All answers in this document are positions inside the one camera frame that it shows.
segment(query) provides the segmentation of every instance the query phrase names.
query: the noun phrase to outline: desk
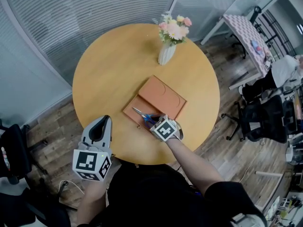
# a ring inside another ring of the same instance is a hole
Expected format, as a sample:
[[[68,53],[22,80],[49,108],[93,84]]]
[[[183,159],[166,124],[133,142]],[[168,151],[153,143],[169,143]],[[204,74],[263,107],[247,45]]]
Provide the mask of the desk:
[[[110,115],[113,154],[145,165],[175,160],[164,142],[138,129],[122,112],[151,75],[187,100],[178,122],[183,142],[191,150],[197,149],[213,129],[220,104],[217,77],[203,52],[187,39],[177,45],[172,59],[160,66],[158,33],[158,27],[150,24],[126,25],[105,33],[82,55],[72,85],[81,125],[86,127],[96,118]]]
[[[238,15],[223,15],[223,17],[220,19],[218,24],[216,25],[216,28],[219,28],[222,24],[226,23],[227,26],[231,29],[231,31],[237,36],[239,41],[244,46],[247,53],[250,55],[251,60],[253,61],[255,67],[257,68],[258,72],[254,75],[250,75],[247,79],[241,80],[229,87],[230,90],[239,87],[240,85],[243,85],[245,83],[248,83],[254,79],[257,79],[259,77],[264,77],[267,74],[267,69],[264,67],[264,53],[263,55],[259,55],[255,52],[253,46],[251,45],[251,41],[255,40],[258,42],[259,46],[261,48],[264,48],[264,50],[271,54],[268,46],[262,39],[261,35],[258,33],[256,28],[252,25],[252,23],[245,17],[245,16],[238,16]],[[206,37],[202,40],[201,44],[205,44],[206,41],[209,39],[209,37]]]

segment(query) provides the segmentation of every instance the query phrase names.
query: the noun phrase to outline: floor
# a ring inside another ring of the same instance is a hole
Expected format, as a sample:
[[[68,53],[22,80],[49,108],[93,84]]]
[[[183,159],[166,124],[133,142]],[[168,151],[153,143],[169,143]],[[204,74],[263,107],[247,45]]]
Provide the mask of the floor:
[[[236,89],[230,91],[228,86],[237,79],[245,77],[247,71],[255,70],[249,56],[243,60],[241,49],[232,48],[231,43],[232,41],[227,41],[221,36],[212,38],[204,46],[197,43],[215,70],[221,101],[215,126],[209,137],[195,153],[210,161],[227,181],[240,181],[251,164],[242,183],[252,201],[258,205],[264,205],[276,184],[276,180],[257,176],[254,172],[283,173],[287,171],[286,145],[271,140],[256,143],[248,140],[240,142],[239,135],[236,135],[231,141],[225,139],[232,133],[235,123],[228,118],[221,119],[220,115],[222,113],[236,115],[237,109],[233,103],[240,100],[238,91]],[[43,177],[54,193],[58,192],[61,180],[73,181],[84,190],[86,182],[79,179],[71,170],[73,149],[77,147],[83,130],[77,119],[72,99],[64,100],[51,112],[47,112],[32,122],[30,127],[27,134],[29,146],[44,138],[48,141],[46,147],[38,147],[33,155],[39,164],[48,171],[49,175],[43,176],[33,167],[29,178],[34,183],[38,183],[38,180]],[[174,169],[179,168],[177,162],[170,165]],[[107,184],[118,168],[119,162],[114,160]],[[81,198],[82,193],[70,183],[63,191],[61,202],[76,208]],[[75,212],[70,212],[70,217],[72,226],[75,226]]]

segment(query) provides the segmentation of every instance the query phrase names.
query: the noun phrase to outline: white cube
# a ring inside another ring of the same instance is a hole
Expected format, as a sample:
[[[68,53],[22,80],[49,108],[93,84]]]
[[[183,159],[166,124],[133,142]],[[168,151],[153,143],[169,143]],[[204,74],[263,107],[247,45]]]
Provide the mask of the white cube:
[[[164,115],[154,126],[151,127],[150,131],[158,139],[167,141],[177,132],[177,125],[167,115]]]
[[[106,152],[74,150],[72,170],[84,180],[104,181],[111,164]]]

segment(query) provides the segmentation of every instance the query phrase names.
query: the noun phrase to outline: cable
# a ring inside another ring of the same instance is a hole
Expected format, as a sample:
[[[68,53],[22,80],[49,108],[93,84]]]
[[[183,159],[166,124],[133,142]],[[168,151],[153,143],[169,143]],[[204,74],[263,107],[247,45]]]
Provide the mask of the cable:
[[[262,139],[262,142],[260,141],[260,151],[256,154],[256,156],[255,156],[255,157],[253,158],[253,160],[251,161],[250,165],[246,168],[245,173],[244,173],[243,177],[241,178],[241,180],[239,181],[239,183],[244,179],[244,177],[245,177],[245,175],[246,175],[248,169],[251,167],[252,163],[255,161],[255,159],[257,158],[257,156],[258,156],[261,152],[263,152],[263,147],[262,147],[262,146],[265,145],[265,142],[266,142],[266,141],[264,141],[264,138]]]
[[[61,183],[62,182],[69,182],[69,183],[72,183],[72,184],[74,184],[80,191],[81,191],[81,193],[83,193],[84,194],[84,192],[81,190],[81,188],[80,187],[78,187],[77,186],[77,184],[76,183],[73,183],[72,181],[68,181],[68,180],[62,180],[62,181],[60,181],[60,183],[59,183],[59,188],[58,188],[58,192],[60,191],[60,187],[61,187]]]

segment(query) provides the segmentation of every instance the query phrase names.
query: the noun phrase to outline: flower vase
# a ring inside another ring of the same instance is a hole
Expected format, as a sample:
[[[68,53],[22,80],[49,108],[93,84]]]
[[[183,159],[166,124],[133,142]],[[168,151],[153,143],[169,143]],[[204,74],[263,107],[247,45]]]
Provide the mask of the flower vase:
[[[176,50],[176,45],[164,43],[159,54],[158,63],[163,66],[172,58]]]

